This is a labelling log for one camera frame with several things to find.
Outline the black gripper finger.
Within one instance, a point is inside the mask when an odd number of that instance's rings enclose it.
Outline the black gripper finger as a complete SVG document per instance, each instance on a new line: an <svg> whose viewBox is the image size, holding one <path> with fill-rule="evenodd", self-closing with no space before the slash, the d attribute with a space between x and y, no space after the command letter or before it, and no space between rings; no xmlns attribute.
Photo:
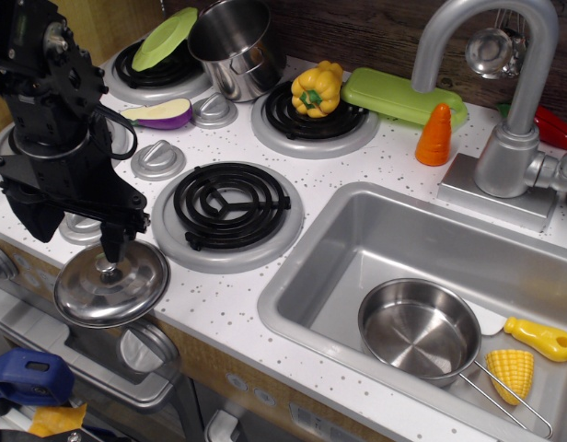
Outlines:
<svg viewBox="0 0 567 442"><path fill-rule="evenodd" d="M51 241L64 218L64 211L48 203L41 193L28 193L20 187L6 190L13 213L32 237L43 242Z"/></svg>
<svg viewBox="0 0 567 442"><path fill-rule="evenodd" d="M100 230L100 242L107 260L111 263L121 262L131 240L125 226L104 222Z"/></svg>

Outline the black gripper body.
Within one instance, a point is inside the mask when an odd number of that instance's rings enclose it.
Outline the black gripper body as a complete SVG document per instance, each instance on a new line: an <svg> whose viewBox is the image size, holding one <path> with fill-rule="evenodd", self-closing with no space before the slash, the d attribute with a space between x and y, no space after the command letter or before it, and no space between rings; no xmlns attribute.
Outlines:
<svg viewBox="0 0 567 442"><path fill-rule="evenodd" d="M0 157L2 192L20 187L41 193L49 204L101 223L125 226L129 234L144 233L149 225L146 199L120 178L111 165L109 142L95 153L81 153L69 160L39 161L26 155Z"/></svg>

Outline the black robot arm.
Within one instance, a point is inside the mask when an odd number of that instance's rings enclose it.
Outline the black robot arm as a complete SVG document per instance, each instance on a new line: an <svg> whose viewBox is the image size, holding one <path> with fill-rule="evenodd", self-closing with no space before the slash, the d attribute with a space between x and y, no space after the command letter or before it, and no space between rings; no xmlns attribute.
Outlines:
<svg viewBox="0 0 567 442"><path fill-rule="evenodd" d="M0 187L27 231L48 242L72 213L100 223L109 262L149 225L146 199L112 163L135 150L112 149L109 121L130 128L103 106L104 72L50 1L0 1L0 97L15 125L14 152L0 155Z"/></svg>

